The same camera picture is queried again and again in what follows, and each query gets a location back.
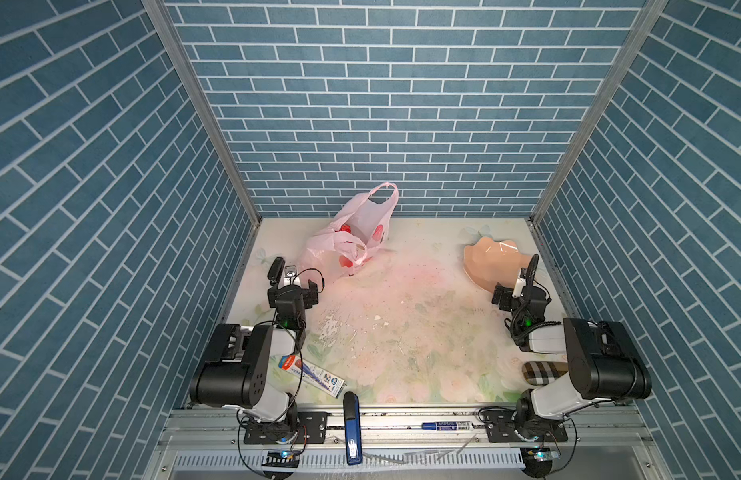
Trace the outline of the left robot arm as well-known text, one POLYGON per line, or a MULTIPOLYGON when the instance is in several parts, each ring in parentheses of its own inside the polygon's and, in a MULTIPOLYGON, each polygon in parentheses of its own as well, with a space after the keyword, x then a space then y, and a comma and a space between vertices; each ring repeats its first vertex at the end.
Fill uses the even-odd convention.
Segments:
POLYGON ((237 407, 263 424, 296 428, 296 396, 268 382, 270 358, 302 356, 306 310, 318 304, 318 286, 272 286, 274 318, 250 328, 216 326, 190 381, 190 401, 210 407, 237 407))

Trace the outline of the peach scalloped bowl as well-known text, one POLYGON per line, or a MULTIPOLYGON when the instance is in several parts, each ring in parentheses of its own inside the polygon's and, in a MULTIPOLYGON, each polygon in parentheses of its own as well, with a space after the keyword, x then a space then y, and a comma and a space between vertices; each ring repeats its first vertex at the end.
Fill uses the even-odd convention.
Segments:
POLYGON ((522 268, 526 268, 531 255, 522 254, 512 240, 494 241, 483 236, 463 250, 463 269, 478 287, 492 293, 496 286, 512 290, 522 268))

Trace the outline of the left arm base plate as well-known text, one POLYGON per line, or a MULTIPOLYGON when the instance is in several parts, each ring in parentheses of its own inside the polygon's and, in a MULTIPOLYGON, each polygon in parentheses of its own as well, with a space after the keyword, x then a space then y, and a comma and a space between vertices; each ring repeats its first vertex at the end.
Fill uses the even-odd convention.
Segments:
POLYGON ((328 414, 325 411, 298 412, 296 417, 288 414, 280 422, 248 421, 244 424, 242 443, 246 445, 322 445, 326 440, 328 414))

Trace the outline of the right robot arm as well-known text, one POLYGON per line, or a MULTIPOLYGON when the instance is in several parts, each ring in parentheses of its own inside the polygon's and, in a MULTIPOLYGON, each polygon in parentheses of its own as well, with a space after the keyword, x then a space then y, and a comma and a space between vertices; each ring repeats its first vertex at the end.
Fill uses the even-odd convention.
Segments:
POLYGON ((622 324, 548 321, 548 292, 522 279, 514 288, 496 285, 492 303, 509 314, 505 327, 520 350, 565 357, 566 372, 520 396, 512 417, 516 429, 550 429, 589 406, 650 396, 650 375, 622 324))

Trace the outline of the pink plastic bag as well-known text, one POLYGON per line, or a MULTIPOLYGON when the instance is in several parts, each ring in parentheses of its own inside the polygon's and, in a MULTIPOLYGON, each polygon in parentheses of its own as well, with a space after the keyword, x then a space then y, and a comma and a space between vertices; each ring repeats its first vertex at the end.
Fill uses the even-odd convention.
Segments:
POLYGON ((398 200, 398 188, 390 182, 352 197, 326 227, 306 240, 296 261, 298 270, 306 270, 314 282, 320 280, 319 271, 326 283, 360 272, 382 250, 398 200))

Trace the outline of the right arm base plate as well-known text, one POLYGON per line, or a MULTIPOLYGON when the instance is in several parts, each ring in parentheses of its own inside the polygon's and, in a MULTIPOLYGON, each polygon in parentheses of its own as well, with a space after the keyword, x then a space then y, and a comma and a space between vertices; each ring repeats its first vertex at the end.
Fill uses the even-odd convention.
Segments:
POLYGON ((497 406, 478 410, 476 417, 484 425, 490 443, 562 443, 568 440, 560 420, 517 420, 514 410, 497 406))

